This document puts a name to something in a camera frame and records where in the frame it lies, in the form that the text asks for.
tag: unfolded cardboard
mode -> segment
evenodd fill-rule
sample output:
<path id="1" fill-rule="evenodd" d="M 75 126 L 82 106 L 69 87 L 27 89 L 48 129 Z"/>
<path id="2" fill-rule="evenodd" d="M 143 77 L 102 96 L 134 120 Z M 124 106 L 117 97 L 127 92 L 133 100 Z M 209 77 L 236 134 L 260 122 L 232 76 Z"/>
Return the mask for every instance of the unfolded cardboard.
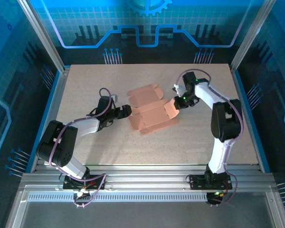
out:
<path id="1" fill-rule="evenodd" d="M 157 84 L 147 85 L 128 92 L 132 115 L 131 126 L 140 134 L 149 134 L 179 123 L 175 117 L 179 110 L 174 107 L 174 99 L 162 99 L 163 91 Z"/>

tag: transparent wall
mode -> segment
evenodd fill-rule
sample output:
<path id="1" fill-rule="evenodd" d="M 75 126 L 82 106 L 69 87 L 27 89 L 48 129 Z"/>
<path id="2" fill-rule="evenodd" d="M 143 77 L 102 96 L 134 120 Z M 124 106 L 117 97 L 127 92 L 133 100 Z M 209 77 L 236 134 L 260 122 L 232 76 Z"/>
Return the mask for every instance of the transparent wall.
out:
<path id="1" fill-rule="evenodd" d="M 276 1 L 238 72 L 269 168 L 276 182 L 284 183 L 285 1 Z"/>
<path id="2" fill-rule="evenodd" d="M 70 64 L 231 63 L 263 0 L 31 0 Z"/>
<path id="3" fill-rule="evenodd" d="M 0 227 L 27 168 L 55 74 L 17 1 L 0 1 Z"/>

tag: speckled surface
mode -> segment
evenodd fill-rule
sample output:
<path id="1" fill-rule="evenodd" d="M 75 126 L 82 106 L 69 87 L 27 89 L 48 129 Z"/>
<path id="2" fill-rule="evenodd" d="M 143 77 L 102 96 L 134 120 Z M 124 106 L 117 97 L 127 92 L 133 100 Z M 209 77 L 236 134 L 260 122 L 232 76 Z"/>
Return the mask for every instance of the speckled surface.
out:
<path id="1" fill-rule="evenodd" d="M 118 95 L 117 106 L 128 104 L 128 91 L 152 83 L 163 89 L 163 98 L 173 98 L 177 76 L 189 68 L 206 70 L 212 75 L 213 87 L 230 98 L 238 97 L 227 64 L 72 65 L 57 120 L 71 121 L 88 114 L 98 104 L 101 87 Z M 202 72 L 196 76 L 206 77 Z M 112 126 L 84 136 L 74 155 L 84 164 L 207 164 L 214 143 L 211 109 L 200 101 L 181 110 L 178 118 L 178 125 L 146 136 L 132 130 L 128 119 L 116 120 Z M 228 162 L 257 164 L 246 123 Z"/>

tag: black mounting plate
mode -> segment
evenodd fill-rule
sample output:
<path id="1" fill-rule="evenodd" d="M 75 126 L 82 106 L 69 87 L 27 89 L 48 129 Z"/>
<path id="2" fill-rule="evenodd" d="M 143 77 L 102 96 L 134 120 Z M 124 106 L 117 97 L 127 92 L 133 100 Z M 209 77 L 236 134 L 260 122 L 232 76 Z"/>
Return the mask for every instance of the black mounting plate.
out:
<path id="1" fill-rule="evenodd" d="M 93 177 L 97 177 L 97 175 L 90 175 L 88 178 L 93 178 Z M 87 190 L 96 190 L 96 189 L 98 189 L 102 179 L 103 179 L 103 177 L 97 178 L 94 181 L 89 181 L 89 182 L 84 183 L 81 181 L 71 179 L 69 176 L 65 176 L 64 183 L 63 183 L 63 189 L 64 190 L 79 190 L 83 187 L 84 184 L 87 186 L 90 183 L 94 183 L 94 184 L 90 185 L 89 187 L 87 187 L 86 189 Z M 100 189 L 101 190 L 105 189 L 105 182 L 102 184 Z"/>
<path id="2" fill-rule="evenodd" d="M 189 175 L 187 181 L 190 183 L 191 190 L 231 190 L 232 183 L 230 176 L 222 181 L 214 181 L 211 184 L 207 183 L 205 175 Z"/>

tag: vent grille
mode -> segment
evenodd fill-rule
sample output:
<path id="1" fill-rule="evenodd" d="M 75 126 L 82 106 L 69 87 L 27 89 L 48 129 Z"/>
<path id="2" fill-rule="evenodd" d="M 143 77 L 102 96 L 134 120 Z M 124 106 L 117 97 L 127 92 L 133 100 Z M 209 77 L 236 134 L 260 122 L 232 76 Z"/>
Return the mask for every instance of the vent grille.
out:
<path id="1" fill-rule="evenodd" d="M 69 202 L 74 197 L 70 192 L 30 193 L 29 201 Z M 85 197 L 78 202 L 86 202 L 90 197 Z M 206 193 L 117 193 L 100 192 L 95 202 L 205 202 Z"/>

